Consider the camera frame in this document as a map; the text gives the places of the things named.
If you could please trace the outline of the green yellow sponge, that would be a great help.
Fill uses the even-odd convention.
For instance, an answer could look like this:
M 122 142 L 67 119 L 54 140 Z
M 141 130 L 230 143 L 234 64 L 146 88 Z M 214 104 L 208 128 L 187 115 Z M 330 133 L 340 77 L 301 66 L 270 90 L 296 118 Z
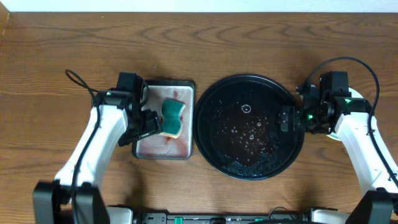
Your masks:
M 178 138 L 182 130 L 181 115 L 185 104 L 179 101 L 165 99 L 162 104 L 162 132 L 161 135 Z

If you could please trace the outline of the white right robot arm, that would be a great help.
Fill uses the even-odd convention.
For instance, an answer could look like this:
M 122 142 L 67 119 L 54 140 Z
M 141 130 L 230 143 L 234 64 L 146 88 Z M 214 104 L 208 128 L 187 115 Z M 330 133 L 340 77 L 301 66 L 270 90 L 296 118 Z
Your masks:
M 304 106 L 282 105 L 283 132 L 322 133 L 341 141 L 357 175 L 362 199 L 350 213 L 312 208 L 309 223 L 389 223 L 397 213 L 397 164 L 377 127 L 369 101 L 352 88 L 311 86 Z

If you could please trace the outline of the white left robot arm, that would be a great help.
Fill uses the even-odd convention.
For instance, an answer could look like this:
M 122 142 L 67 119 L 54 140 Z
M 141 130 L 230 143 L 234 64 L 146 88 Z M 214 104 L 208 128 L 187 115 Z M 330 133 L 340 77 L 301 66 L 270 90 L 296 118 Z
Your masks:
M 94 92 L 87 127 L 67 163 L 52 182 L 33 192 L 36 223 L 133 223 L 133 209 L 105 205 L 100 188 L 116 146 L 161 132 L 155 111 L 143 110 L 149 89 Z

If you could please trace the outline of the light blue plate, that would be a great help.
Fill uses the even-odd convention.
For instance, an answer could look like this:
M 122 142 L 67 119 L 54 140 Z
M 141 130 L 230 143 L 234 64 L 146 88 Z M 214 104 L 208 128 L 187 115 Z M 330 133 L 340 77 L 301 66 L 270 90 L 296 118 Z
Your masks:
M 341 141 L 336 127 L 341 115 L 350 115 L 352 112 L 367 112 L 367 100 L 356 90 L 349 88 L 351 97 L 334 96 L 330 101 L 322 101 L 320 90 L 305 103 L 304 124 L 305 131 L 311 134 L 326 134 L 329 138 Z

